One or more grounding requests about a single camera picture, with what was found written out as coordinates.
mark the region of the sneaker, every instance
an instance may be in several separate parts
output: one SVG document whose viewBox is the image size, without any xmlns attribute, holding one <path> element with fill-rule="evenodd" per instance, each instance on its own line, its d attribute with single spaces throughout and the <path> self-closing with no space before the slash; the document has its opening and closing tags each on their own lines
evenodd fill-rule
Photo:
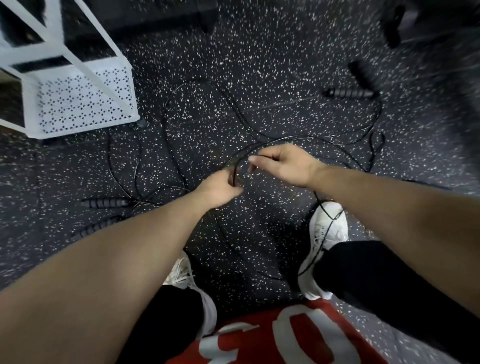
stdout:
<svg viewBox="0 0 480 364">
<path fill-rule="evenodd" d="M 313 301 L 318 298 L 329 300 L 332 298 L 332 293 L 318 287 L 313 279 L 313 268 L 326 250 L 348 240 L 347 217 L 342 205 L 329 201 L 318 206 L 310 220 L 309 230 L 310 252 L 300 266 L 298 284 L 302 294 L 309 300 Z"/>
<path fill-rule="evenodd" d="M 183 250 L 163 284 L 171 284 L 182 290 L 190 288 L 200 293 L 204 305 L 204 322 L 197 334 L 197 339 L 201 339 L 203 336 L 211 334 L 216 326 L 215 303 L 208 294 L 198 288 L 195 284 L 190 259 L 188 258 L 187 253 Z"/>
</svg>

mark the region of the forearm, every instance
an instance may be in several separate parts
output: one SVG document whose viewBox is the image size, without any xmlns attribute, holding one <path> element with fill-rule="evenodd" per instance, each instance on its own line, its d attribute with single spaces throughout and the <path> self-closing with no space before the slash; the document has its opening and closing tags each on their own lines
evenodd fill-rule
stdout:
<svg viewBox="0 0 480 364">
<path fill-rule="evenodd" d="M 319 170 L 309 188 L 339 202 L 438 289 L 480 316 L 478 199 L 354 170 Z"/>
<path fill-rule="evenodd" d="M 115 362 L 208 209 L 191 193 L 80 240 L 5 289 L 0 361 Z"/>
</svg>

